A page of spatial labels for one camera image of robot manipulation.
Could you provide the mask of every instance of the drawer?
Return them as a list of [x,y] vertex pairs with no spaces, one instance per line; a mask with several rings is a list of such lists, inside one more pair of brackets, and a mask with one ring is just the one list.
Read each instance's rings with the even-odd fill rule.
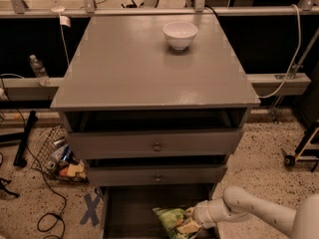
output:
[[234,153],[242,129],[69,133],[80,159]]
[[219,182],[226,165],[212,156],[139,158],[124,164],[91,166],[88,178],[95,186],[197,184]]
[[[154,208],[188,208],[209,199],[207,184],[110,187],[105,194],[104,238],[168,238]],[[202,229],[196,238],[217,238]]]

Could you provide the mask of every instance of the chair wheel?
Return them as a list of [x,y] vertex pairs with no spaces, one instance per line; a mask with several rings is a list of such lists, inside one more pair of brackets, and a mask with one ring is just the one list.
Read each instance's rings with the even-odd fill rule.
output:
[[285,166],[286,167],[292,167],[295,166],[296,160],[295,157],[292,155],[286,155],[285,160],[284,160]]

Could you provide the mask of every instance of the terrazzo floor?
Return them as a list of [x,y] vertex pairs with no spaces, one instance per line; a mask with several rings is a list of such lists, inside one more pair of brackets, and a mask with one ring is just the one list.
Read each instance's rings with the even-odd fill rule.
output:
[[[16,116],[7,117],[0,125],[0,134],[21,131],[22,123],[20,119],[15,119]],[[41,113],[37,114],[37,117],[39,119],[32,128],[28,142],[34,154],[40,150],[51,126],[60,122],[54,114]],[[283,165],[281,148],[288,153],[294,153],[305,128],[291,109],[280,110],[278,118],[279,123],[276,124],[272,122],[267,110],[258,109],[251,112],[244,126],[243,138],[235,154],[229,159],[228,170],[217,185],[213,198],[219,197],[227,185],[237,185],[257,197],[295,209],[308,195],[319,192],[319,169],[311,173],[312,163],[298,162],[291,170]],[[0,235],[7,239],[44,238],[49,234],[61,236],[63,225],[60,221],[50,232],[42,233],[37,230],[41,216],[47,212],[59,214],[64,201],[47,187],[41,173],[31,168],[34,158],[29,152],[25,152],[26,167],[13,166],[17,149],[17,144],[0,145],[0,151],[4,155],[0,177],[11,179],[8,189],[20,193],[20,197],[15,198],[0,190]],[[96,207],[99,224],[93,224],[91,219],[80,224],[88,210],[85,195],[89,194],[92,201],[97,197],[93,186],[89,183],[54,180],[48,183],[67,199],[62,215],[65,222],[63,238],[102,238],[101,199]],[[52,217],[47,217],[41,225],[48,227],[53,222]],[[256,217],[242,223],[221,222],[218,224],[218,231],[221,239],[286,238]]]

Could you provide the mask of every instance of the water bottle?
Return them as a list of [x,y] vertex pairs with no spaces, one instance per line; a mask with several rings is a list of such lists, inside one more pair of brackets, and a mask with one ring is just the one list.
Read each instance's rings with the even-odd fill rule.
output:
[[36,77],[39,79],[41,86],[49,86],[50,78],[47,74],[46,68],[43,66],[41,60],[37,59],[35,55],[30,56],[30,66],[35,73]]

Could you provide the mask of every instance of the white bowl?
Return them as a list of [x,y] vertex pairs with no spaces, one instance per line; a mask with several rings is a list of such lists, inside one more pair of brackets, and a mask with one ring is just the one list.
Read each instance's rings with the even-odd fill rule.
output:
[[188,47],[197,34],[197,27],[188,22],[171,22],[163,27],[167,42],[176,50]]

